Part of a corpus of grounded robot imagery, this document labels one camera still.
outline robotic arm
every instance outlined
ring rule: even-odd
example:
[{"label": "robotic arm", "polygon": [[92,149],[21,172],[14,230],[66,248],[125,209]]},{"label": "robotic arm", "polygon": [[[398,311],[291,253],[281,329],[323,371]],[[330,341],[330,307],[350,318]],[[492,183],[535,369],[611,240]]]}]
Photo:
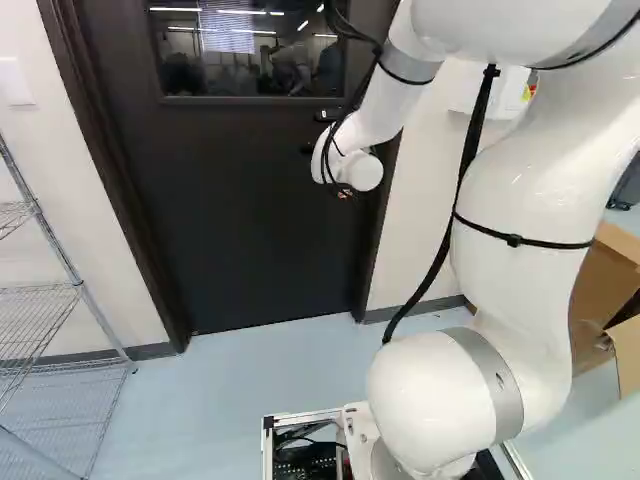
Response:
[{"label": "robotic arm", "polygon": [[[402,1],[362,106],[329,150],[338,181],[374,188],[382,166],[363,149],[400,131],[447,55],[539,70],[518,127],[478,155],[460,190],[452,262],[478,307],[472,325],[395,340],[369,372],[385,452],[416,479],[458,478],[475,452],[561,410],[572,378],[573,284],[640,148],[640,0],[523,7]],[[312,160],[317,182],[326,136]]]}]

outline door window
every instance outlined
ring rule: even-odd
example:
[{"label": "door window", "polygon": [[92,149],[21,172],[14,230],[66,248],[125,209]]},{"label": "door window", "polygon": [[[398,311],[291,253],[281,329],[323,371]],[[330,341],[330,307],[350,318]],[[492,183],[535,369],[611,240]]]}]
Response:
[{"label": "door window", "polygon": [[323,10],[322,0],[150,0],[165,95],[342,96],[344,48]]}]

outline shelf post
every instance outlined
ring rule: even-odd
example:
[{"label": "shelf post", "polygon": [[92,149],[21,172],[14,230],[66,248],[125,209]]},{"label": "shelf post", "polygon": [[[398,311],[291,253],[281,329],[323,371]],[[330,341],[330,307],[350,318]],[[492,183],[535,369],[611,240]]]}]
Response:
[{"label": "shelf post", "polygon": [[125,352],[122,342],[120,341],[116,333],[113,331],[113,328],[111,328],[111,325],[109,324],[106,317],[102,313],[102,310],[100,309],[95,299],[93,298],[93,295],[91,294],[90,290],[84,284],[84,281],[82,280],[82,278],[80,277],[80,274],[78,273],[75,266],[69,259],[64,248],[62,248],[62,245],[58,241],[58,238],[56,237],[55,233],[53,233],[53,230],[51,229],[49,222],[47,222],[46,218],[44,217],[44,214],[42,213],[42,209],[40,208],[40,204],[38,203],[38,200],[36,199],[35,195],[31,191],[31,188],[29,188],[29,185],[25,181],[24,177],[22,176],[22,173],[20,172],[20,169],[18,168],[18,165],[16,164],[13,156],[11,155],[11,152],[9,151],[9,147],[7,147],[7,144],[5,143],[4,138],[2,137],[2,133],[0,133],[0,155],[4,158],[4,163],[6,164],[7,169],[9,170],[9,173],[13,178],[13,181],[16,183],[18,190],[20,190],[20,193],[22,194],[24,201],[29,203],[29,205],[31,205],[31,208],[33,208],[34,217],[38,222],[38,225],[40,226],[42,233],[47,239],[47,242],[49,242],[51,249],[55,252],[56,256],[60,260],[62,267],[67,273],[67,276],[69,277],[69,280],[71,281],[73,286],[80,288],[82,299],[85,301],[87,307],[89,308],[89,311],[95,317],[96,321],[98,322],[98,325],[100,325],[100,328],[102,328],[102,331],[111,342],[111,345],[116,349],[116,351],[122,358],[133,363],[131,358],[129,358],[129,355],[127,355],[127,353]]}]

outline black door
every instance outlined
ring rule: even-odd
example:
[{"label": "black door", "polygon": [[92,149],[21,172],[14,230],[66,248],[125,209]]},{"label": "black door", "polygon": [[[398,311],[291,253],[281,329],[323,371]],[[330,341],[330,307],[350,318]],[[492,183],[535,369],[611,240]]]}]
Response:
[{"label": "black door", "polygon": [[[350,19],[383,39],[394,3],[351,0]],[[369,48],[337,41],[321,0],[79,5],[128,174],[195,330],[351,310],[380,195],[329,194],[301,147]]]}]

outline metal wire shelving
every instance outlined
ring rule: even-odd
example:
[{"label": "metal wire shelving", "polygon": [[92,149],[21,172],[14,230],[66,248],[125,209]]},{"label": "metal wire shelving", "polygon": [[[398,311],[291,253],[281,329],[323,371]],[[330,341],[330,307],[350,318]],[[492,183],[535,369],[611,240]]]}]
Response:
[{"label": "metal wire shelving", "polygon": [[[23,197],[0,203],[0,240],[33,218],[69,278],[68,283],[0,288],[0,478],[87,479],[135,364],[56,238],[1,134],[0,156]],[[43,357],[80,301],[115,357],[73,363]]]},{"label": "metal wire shelving", "polygon": [[0,288],[0,412],[79,298],[73,285]]},{"label": "metal wire shelving", "polygon": [[0,203],[0,240],[18,229],[33,215],[33,206],[28,202]]}]

